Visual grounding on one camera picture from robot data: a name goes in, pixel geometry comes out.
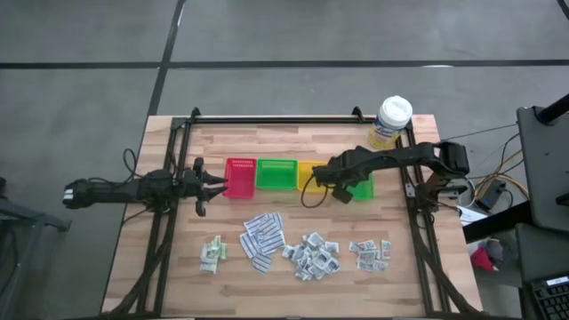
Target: wooden tabletop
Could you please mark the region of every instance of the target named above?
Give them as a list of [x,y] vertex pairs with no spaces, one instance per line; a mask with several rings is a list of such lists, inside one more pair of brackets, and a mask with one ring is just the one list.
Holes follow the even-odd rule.
[[[149,118],[138,173],[162,167],[171,119]],[[413,116],[413,125],[417,142],[439,141],[432,115]],[[186,165],[202,156],[209,173],[223,176],[228,157],[327,161],[357,145],[369,148],[368,131],[367,124],[192,125]],[[250,200],[217,196],[206,206],[204,218],[196,215],[192,199],[180,201],[163,316],[423,316],[399,170],[376,171],[373,178],[373,200],[342,204],[329,196],[316,209],[301,206],[299,191],[255,190]],[[310,201],[317,198],[307,197]],[[140,205],[129,205],[126,217],[141,209]],[[244,221],[275,211],[283,216],[288,244],[298,244],[302,235],[314,231],[340,243],[341,270],[320,281],[302,282],[294,277],[294,265],[278,251],[270,271],[257,273],[241,248],[239,235],[244,233]],[[444,270],[469,303],[482,309],[459,217],[445,208],[436,216]],[[116,306],[139,277],[151,221],[148,213],[123,226],[102,311]],[[228,244],[228,259],[220,260],[213,275],[199,270],[199,255],[203,243],[216,235]],[[368,239],[392,243],[386,272],[367,273],[356,268],[357,256],[349,252],[348,243]],[[432,277],[429,282],[437,301]],[[153,294],[150,290],[148,308]]]

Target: concrete floor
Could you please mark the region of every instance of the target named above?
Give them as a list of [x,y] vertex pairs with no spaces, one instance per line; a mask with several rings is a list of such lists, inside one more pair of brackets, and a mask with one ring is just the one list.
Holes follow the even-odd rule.
[[[0,62],[159,61],[175,5],[0,0]],[[188,0],[180,22],[172,60],[569,59],[569,21],[553,0]],[[7,195],[73,220],[65,235],[45,233],[22,315],[97,314],[124,207],[69,211],[61,190],[80,177],[126,176],[121,152],[140,145],[156,74],[0,70]],[[415,113],[435,114],[444,138],[513,124],[516,108],[567,94],[568,77],[569,67],[171,70],[158,114],[373,113],[400,94]],[[480,163],[516,131],[457,140],[472,175],[493,170],[499,153]],[[512,175],[525,180],[521,167]],[[515,291],[479,279],[488,311],[518,315]]]

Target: disinfecting wipes container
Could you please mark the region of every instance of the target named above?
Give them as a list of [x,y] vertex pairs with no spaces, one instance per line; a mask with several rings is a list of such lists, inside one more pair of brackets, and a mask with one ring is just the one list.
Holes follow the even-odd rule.
[[413,107],[409,101],[393,96],[385,99],[373,121],[368,140],[374,148],[393,148],[393,143],[405,128]]

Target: green basket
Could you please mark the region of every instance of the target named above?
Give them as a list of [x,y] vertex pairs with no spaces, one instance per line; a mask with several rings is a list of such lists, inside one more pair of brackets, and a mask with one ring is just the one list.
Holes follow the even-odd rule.
[[259,159],[255,186],[262,190],[294,190],[297,167],[296,160]]
[[355,187],[348,187],[348,191],[354,195],[354,200],[373,199],[373,175],[370,174],[367,181],[362,181]]

